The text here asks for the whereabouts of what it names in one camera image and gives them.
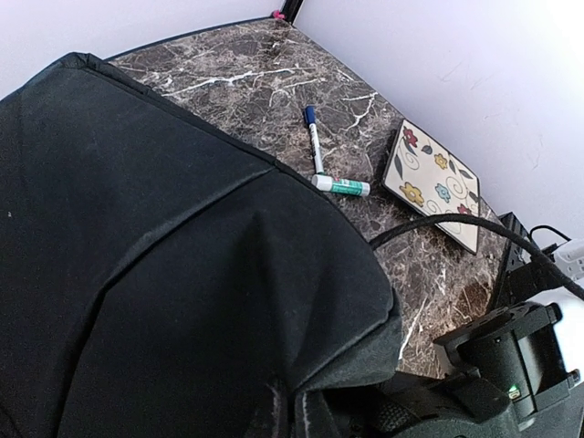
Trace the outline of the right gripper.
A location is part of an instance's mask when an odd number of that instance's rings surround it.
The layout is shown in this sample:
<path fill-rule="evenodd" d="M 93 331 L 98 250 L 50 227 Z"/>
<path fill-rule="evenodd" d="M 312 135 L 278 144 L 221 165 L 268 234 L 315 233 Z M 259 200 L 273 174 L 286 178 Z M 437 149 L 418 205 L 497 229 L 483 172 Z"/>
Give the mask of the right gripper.
<path fill-rule="evenodd" d="M 404 372 L 329 391 L 342 437 L 580 437 L 576 303 L 500 308 L 436 339 L 441 379 Z"/>

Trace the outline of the black backpack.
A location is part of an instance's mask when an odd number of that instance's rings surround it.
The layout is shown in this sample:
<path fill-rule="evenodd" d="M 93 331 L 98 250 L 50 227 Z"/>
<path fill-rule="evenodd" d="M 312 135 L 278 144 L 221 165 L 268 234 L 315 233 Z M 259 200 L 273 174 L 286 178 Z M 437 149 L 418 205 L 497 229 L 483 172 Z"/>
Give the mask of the black backpack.
<path fill-rule="evenodd" d="M 4 437 L 337 437 L 398 299 L 273 156 L 92 55 L 1 102 Z"/>

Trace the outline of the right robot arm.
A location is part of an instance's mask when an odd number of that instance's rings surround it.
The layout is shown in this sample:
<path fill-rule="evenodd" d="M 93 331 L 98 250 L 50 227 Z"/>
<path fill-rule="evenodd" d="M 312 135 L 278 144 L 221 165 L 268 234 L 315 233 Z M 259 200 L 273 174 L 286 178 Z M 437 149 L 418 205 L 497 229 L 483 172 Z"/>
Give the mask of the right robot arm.
<path fill-rule="evenodd" d="M 483 218 L 436 214 L 377 235 L 372 248 L 411 230 L 472 224 L 530 254 L 516 302 L 437 338 L 441 379 L 400 372 L 332 401 L 344 437 L 580 437 L 583 434 L 583 277 L 573 244 L 546 254 Z"/>

